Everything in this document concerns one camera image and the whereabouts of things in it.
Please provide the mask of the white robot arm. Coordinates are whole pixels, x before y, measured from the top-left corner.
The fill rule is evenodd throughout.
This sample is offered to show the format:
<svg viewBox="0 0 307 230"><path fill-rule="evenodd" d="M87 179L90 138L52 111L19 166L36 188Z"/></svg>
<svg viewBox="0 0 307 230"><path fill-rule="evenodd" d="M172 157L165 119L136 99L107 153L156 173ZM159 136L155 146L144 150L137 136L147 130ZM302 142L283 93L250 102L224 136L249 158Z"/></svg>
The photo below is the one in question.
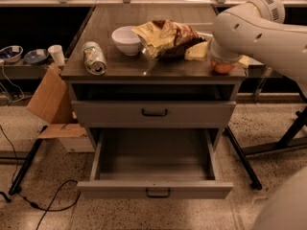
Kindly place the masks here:
<svg viewBox="0 0 307 230"><path fill-rule="evenodd" d="M213 22L207 55L227 73L243 56L254 58L295 81L307 92L307 28L284 22L281 0L249 0L221 12ZM307 230L307 167L272 195L252 230Z"/></svg>

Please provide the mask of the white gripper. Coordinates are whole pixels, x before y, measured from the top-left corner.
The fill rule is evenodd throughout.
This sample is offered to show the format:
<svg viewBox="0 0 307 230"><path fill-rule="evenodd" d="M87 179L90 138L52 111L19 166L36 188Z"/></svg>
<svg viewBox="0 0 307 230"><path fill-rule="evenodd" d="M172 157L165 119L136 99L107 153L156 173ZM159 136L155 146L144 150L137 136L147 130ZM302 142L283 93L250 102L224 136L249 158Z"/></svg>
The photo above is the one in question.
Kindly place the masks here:
<svg viewBox="0 0 307 230"><path fill-rule="evenodd" d="M232 64L237 62L244 69L248 69L249 66L249 57L230 52L222 47L214 37L209 40L208 44L204 41L188 48L184 58L186 60L205 60L206 55L218 63Z"/></svg>

